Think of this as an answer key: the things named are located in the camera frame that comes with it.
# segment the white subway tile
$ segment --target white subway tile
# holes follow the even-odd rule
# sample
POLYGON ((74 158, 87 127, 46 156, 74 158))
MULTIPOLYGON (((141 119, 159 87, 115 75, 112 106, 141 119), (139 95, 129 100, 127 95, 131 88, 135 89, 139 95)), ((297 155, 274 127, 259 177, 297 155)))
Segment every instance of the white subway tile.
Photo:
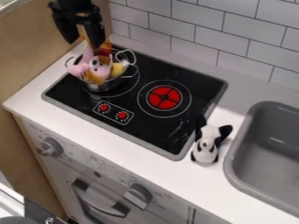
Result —
POLYGON ((187 2, 190 4, 196 4, 198 2, 198 0, 180 0, 181 2, 187 2))
POLYGON ((109 2, 123 5, 127 4, 127 0, 109 0, 109 2))
POLYGON ((257 3, 258 0, 198 0, 198 4, 248 17, 254 17, 257 3))
POLYGON ((148 44, 170 50, 170 36, 140 28, 134 25, 129 26, 131 38, 148 44))
POLYGON ((171 50, 174 53, 181 53, 188 57, 216 65, 218 51, 215 49, 203 45, 193 44, 179 38, 171 38, 171 43, 171 50))
POLYGON ((111 19, 111 24, 112 24, 112 32, 129 37, 129 25, 114 19, 111 19))
POLYGON ((282 46, 288 49, 299 51, 299 31, 288 28, 282 46))
POLYGON ((276 67, 270 82, 299 91, 299 73, 276 67))
POLYGON ((248 45, 248 39, 239 38, 221 31, 214 31, 200 26, 196 28, 195 42, 241 56, 245 56, 248 45))
POLYGON ((187 24, 167 17, 149 14, 149 28, 181 39, 190 41, 194 39, 194 24, 187 24))
POLYGON ((247 57, 299 72, 299 52, 251 41, 247 57))
POLYGON ((227 52, 220 52, 218 66, 249 74, 265 81, 269 80, 273 68, 273 66, 227 52))
POLYGON ((196 25, 203 25, 213 29, 221 30, 223 13, 218 10, 211 10, 205 7, 182 3, 179 1, 172 2, 172 17, 196 25))
POLYGON ((230 32, 241 37, 279 46, 282 42, 284 31, 285 27, 282 25, 270 24, 230 13, 226 14, 224 32, 230 32))
POLYGON ((111 18, 146 28, 149 26, 148 12, 131 9, 116 3, 110 3, 109 8, 111 18))
POLYGON ((128 0, 128 6, 170 17, 171 0, 128 0))
POLYGON ((299 5, 277 0, 261 0, 257 18, 299 28, 299 5))

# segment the oven knob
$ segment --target oven knob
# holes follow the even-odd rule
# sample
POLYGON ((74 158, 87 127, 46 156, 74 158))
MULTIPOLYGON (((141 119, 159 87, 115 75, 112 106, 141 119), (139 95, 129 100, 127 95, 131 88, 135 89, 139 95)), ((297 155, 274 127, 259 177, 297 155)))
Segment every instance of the oven knob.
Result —
POLYGON ((123 119, 126 119, 126 118, 127 118, 128 114, 127 114, 127 112, 122 111, 122 112, 119 112, 119 113, 117 114, 117 116, 118 116, 119 119, 123 120, 123 119))
POLYGON ((123 197, 142 210, 152 201, 153 195, 144 186, 133 184, 123 197))
POLYGON ((106 103, 100 105, 100 111, 107 111, 108 109, 109 106, 106 103))
POLYGON ((58 158, 63 153, 62 146, 51 137, 46 138, 41 145, 43 150, 39 150, 38 152, 44 157, 52 156, 58 158))

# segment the plush panda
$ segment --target plush panda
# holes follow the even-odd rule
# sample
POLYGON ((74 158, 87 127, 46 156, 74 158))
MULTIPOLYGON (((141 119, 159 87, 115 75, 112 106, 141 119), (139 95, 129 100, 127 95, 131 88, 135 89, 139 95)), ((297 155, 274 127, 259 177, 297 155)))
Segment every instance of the plush panda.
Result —
POLYGON ((206 119, 201 115, 195 129, 195 145, 191 152, 191 160, 200 164, 210 164, 218 161, 218 149, 221 143, 233 131, 232 125, 215 127, 206 124, 206 119))

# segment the gray sink basin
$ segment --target gray sink basin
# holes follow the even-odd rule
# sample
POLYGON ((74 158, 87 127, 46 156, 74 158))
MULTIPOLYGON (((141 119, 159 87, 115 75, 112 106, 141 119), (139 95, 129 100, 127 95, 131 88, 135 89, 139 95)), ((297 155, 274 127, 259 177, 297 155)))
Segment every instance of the gray sink basin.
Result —
POLYGON ((299 109, 271 101, 251 107, 224 172, 240 191, 299 217, 299 109))

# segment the black stovetop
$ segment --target black stovetop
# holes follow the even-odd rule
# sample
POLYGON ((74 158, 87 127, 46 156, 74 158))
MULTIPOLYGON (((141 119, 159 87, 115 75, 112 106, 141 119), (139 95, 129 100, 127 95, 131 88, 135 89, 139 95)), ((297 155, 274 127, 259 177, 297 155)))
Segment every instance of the black stovetop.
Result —
POLYGON ((136 57, 139 73, 115 90, 101 96, 88 93, 77 78, 67 74, 44 92, 43 99, 179 160, 191 146, 198 115, 212 112, 226 84, 137 52, 136 57))

